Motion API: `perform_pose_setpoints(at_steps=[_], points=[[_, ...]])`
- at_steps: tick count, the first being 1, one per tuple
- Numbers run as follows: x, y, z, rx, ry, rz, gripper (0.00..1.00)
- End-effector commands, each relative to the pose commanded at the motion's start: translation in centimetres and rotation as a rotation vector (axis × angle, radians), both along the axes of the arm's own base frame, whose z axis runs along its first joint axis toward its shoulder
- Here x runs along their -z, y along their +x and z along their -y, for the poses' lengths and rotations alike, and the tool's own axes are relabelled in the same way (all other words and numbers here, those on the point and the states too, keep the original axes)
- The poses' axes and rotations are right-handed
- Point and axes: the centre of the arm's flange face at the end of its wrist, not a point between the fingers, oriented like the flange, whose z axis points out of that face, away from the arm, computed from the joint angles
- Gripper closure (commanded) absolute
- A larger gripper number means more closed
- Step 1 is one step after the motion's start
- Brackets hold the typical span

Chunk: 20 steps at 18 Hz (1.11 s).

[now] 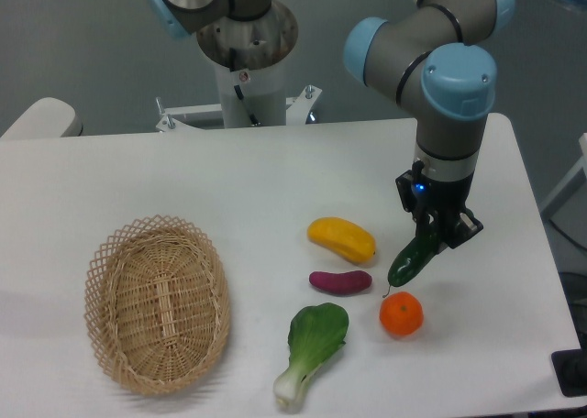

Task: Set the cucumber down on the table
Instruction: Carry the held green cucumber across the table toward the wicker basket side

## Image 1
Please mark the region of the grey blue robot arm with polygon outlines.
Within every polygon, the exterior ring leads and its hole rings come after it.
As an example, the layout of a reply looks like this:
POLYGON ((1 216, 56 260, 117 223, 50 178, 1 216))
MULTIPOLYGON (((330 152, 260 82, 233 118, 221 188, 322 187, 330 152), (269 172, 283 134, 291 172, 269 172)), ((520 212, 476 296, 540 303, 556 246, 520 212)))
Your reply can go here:
MULTIPOLYGON (((277 0, 148 0, 168 34, 195 37, 217 69, 227 127, 280 126, 286 120, 282 63, 298 26, 277 0)), ((416 121, 414 161, 396 181, 416 235, 432 232, 456 248, 482 230, 467 208, 496 64, 481 42, 511 19, 515 0, 415 0, 392 23, 368 17, 349 33, 347 71, 416 121)))

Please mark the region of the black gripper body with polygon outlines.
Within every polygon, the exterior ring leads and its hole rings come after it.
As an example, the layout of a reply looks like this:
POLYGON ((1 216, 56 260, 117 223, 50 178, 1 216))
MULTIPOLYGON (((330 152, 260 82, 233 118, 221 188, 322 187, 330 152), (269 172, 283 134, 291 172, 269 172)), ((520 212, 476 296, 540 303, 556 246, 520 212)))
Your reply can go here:
POLYGON ((417 179, 425 186, 419 194, 417 206, 450 213, 452 230, 448 248, 459 247, 483 230, 482 222, 466 205, 472 183, 471 175, 459 181, 435 181, 424 174, 417 179))

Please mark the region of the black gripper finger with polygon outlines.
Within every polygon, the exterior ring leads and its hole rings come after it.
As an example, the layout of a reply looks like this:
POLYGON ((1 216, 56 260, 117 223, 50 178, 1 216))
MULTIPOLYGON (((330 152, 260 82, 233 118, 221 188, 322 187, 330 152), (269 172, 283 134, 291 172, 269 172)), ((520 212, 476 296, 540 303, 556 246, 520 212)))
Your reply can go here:
POLYGON ((436 253, 441 254, 449 246, 448 240, 450 239, 452 230, 450 213, 446 211, 435 211, 433 227, 437 234, 436 253))
POLYGON ((436 212, 425 206, 414 210, 415 238, 429 238, 436 234, 436 212))

